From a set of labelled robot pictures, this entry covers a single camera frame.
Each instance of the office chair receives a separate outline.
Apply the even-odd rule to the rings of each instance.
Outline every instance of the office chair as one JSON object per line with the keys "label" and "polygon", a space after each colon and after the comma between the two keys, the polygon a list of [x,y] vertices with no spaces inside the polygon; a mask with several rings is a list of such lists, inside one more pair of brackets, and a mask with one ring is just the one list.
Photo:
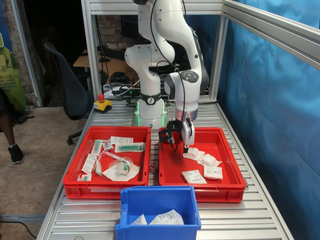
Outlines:
{"label": "office chair", "polygon": [[[65,57],[57,51],[55,46],[47,42],[44,47],[52,56],[53,62],[59,74],[63,88],[63,110],[71,120],[87,119],[94,105],[94,94],[92,91],[86,91],[79,82],[81,78],[89,77],[89,74],[83,74],[76,77]],[[73,144],[76,137],[80,137],[82,131],[78,131],[68,136],[68,145]]]}

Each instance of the blue bin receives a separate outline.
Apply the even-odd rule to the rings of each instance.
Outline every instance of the blue bin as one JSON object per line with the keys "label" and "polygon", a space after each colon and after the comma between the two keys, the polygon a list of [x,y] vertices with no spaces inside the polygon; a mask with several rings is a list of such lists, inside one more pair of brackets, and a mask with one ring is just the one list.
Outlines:
{"label": "blue bin", "polygon": [[[130,225],[142,214],[149,224],[159,214],[176,210],[184,225]],[[121,191],[117,240],[195,240],[201,229],[193,186],[144,186]]]}

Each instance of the black sneaker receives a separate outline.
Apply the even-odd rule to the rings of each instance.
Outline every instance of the black sneaker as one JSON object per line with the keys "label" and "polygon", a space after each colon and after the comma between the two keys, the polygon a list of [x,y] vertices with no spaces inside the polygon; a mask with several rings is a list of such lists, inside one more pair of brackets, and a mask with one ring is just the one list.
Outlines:
{"label": "black sneaker", "polygon": [[11,161],[13,164],[22,163],[24,155],[18,145],[14,145],[12,148],[8,147],[9,153],[11,154]]}

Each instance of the blue curtain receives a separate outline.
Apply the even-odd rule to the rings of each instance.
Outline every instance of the blue curtain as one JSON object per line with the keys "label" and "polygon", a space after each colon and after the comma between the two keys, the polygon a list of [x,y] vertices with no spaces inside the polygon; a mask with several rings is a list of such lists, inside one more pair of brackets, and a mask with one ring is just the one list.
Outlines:
{"label": "blue curtain", "polygon": [[[319,28],[320,1],[241,0]],[[320,239],[320,71],[231,22],[218,99],[295,239]]]}

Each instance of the red crate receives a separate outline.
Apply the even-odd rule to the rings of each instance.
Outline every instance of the red crate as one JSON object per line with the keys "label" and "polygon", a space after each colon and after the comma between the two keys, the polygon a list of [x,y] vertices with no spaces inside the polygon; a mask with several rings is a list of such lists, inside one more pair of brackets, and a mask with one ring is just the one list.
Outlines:
{"label": "red crate", "polygon": [[[178,133],[173,134],[176,142]],[[199,170],[204,176],[204,167],[196,161],[183,157],[184,143],[180,141],[173,152],[166,141],[159,143],[159,184],[162,186],[193,186],[198,202],[234,202],[242,201],[246,182],[221,128],[196,127],[192,148],[204,151],[222,161],[223,179],[207,179],[207,184],[188,184],[182,172]]]}
{"label": "red crate", "polygon": [[[114,150],[110,151],[120,157],[129,157],[135,165],[140,165],[138,175],[129,181],[112,181],[104,175],[100,177],[93,173],[91,181],[77,181],[87,156],[92,151],[94,141],[97,139],[108,140],[111,136],[133,138],[134,143],[145,143],[144,152],[115,153]],[[149,127],[90,127],[63,178],[66,196],[70,199],[120,199],[121,189],[133,186],[147,186],[149,179],[150,148],[151,129]],[[100,160],[102,172],[107,170],[110,163],[114,160],[115,159],[110,156],[102,157]]]}

